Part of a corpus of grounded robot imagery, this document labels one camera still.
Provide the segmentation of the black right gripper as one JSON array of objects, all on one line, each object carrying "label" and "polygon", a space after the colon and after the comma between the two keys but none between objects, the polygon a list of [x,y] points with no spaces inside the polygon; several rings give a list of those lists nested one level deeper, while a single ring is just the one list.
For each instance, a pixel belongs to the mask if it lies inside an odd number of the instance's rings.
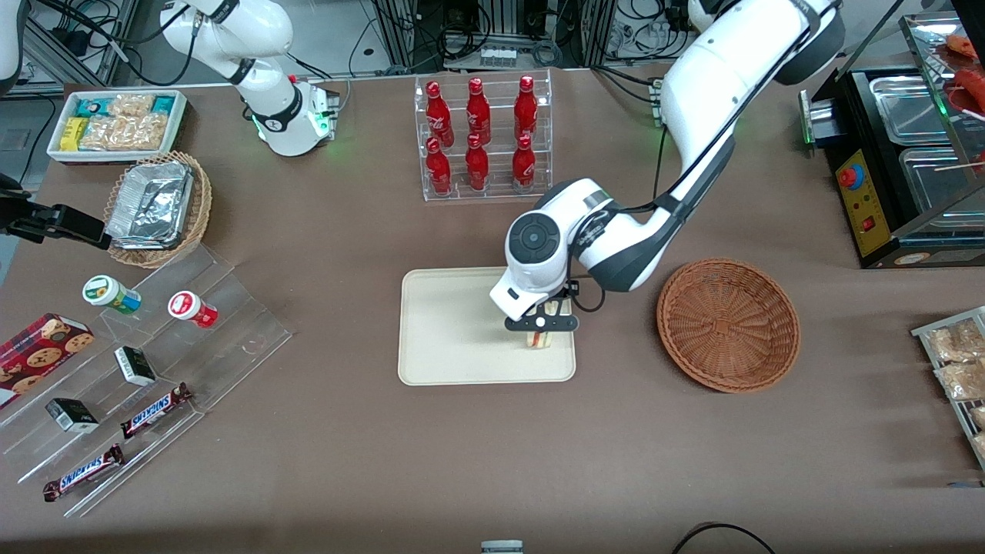
[{"label": "black right gripper", "polygon": [[29,196],[17,180],[1,173],[1,234],[25,241],[43,241],[48,235],[109,249],[112,236],[106,234],[102,220],[63,204],[49,208]]}]

